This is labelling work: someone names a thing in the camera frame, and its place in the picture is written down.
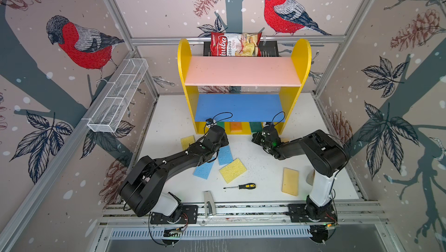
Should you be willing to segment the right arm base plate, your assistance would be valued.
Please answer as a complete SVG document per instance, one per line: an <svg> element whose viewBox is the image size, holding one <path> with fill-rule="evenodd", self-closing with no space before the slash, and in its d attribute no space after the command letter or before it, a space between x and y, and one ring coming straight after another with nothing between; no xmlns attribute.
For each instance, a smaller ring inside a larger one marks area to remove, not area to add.
<svg viewBox="0 0 446 252"><path fill-rule="evenodd" d="M308 204L288 204L288 213L292 223L336 223L338 216L332 202L318 207L312 202Z"/></svg>

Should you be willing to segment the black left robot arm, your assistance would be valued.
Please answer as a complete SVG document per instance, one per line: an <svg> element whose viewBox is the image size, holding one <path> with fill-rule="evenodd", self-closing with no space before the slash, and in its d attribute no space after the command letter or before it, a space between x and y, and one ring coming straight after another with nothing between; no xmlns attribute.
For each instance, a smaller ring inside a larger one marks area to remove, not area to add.
<svg viewBox="0 0 446 252"><path fill-rule="evenodd" d="M182 215L182 202L172 193L163 193L165 183L187 169L214 161L219 149L227 145L225 129L214 125L182 152L158 159L144 156L126 176L118 194L137 217L154 212L177 221Z"/></svg>

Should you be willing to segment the dark green scouring sponge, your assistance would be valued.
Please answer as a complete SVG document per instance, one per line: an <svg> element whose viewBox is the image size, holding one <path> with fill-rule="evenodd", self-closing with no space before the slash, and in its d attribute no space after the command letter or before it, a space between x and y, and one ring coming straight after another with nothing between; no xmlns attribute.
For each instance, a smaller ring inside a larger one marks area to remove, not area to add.
<svg viewBox="0 0 446 252"><path fill-rule="evenodd" d="M250 122L250 130L251 133L262 132L262 123L261 122Z"/></svg>

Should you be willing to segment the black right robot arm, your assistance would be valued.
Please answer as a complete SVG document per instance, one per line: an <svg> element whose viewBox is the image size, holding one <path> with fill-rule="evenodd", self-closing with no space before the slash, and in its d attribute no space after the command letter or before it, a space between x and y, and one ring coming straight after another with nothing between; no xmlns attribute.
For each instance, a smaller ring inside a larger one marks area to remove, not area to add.
<svg viewBox="0 0 446 252"><path fill-rule="evenodd" d="M322 130L283 142L273 123L254 133L252 142L277 160L306 155L315 170L315 177L305 210L312 221L326 216L333 201L331 193L335 177L347 164L344 149Z"/></svg>

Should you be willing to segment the orange foam sponge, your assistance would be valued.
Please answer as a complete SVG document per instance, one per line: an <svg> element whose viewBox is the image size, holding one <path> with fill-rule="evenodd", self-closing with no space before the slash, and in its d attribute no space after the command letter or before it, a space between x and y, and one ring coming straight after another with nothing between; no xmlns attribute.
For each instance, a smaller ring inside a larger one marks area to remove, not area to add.
<svg viewBox="0 0 446 252"><path fill-rule="evenodd" d="M243 125L241 122L231 122L230 132L233 134L239 134L243 132Z"/></svg>

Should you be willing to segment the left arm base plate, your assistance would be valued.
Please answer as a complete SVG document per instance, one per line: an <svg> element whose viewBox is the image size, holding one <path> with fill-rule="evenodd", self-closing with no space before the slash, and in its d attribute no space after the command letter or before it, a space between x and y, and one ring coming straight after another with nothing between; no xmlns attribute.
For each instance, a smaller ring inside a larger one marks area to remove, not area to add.
<svg viewBox="0 0 446 252"><path fill-rule="evenodd" d="M170 216L165 216L161 213L152 213L150 223L154 225L196 224L197 212L197 205L180 204Z"/></svg>

